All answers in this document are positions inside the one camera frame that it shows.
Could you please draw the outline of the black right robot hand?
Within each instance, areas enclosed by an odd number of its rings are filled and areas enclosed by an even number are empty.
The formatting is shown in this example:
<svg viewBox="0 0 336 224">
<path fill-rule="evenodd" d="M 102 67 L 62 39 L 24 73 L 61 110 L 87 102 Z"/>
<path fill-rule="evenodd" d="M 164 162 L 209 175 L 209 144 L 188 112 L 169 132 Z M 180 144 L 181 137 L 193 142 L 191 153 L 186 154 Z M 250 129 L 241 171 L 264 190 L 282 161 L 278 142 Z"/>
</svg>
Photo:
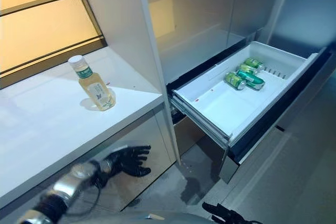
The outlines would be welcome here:
<svg viewBox="0 0 336 224">
<path fill-rule="evenodd" d="M 203 202 L 202 208 L 212 215 L 211 219 L 216 223 L 253 223 L 252 221 L 245 220 L 240 214 L 225 208 L 221 204 L 215 206 Z"/>
</svg>

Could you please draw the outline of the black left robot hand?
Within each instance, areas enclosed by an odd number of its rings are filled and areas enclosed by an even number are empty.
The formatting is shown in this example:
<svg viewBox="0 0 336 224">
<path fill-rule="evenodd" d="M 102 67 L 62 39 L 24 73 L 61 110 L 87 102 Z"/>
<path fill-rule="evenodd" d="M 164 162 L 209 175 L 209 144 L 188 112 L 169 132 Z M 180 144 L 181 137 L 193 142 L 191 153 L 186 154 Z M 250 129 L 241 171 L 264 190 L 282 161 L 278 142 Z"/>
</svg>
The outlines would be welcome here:
<svg viewBox="0 0 336 224">
<path fill-rule="evenodd" d="M 133 177 L 144 177 L 151 172 L 149 167 L 143 167 L 143 162 L 147 160 L 151 146 L 131 146 L 112 152 L 107 156 L 111 164 L 111 177 L 124 172 Z"/>
</svg>

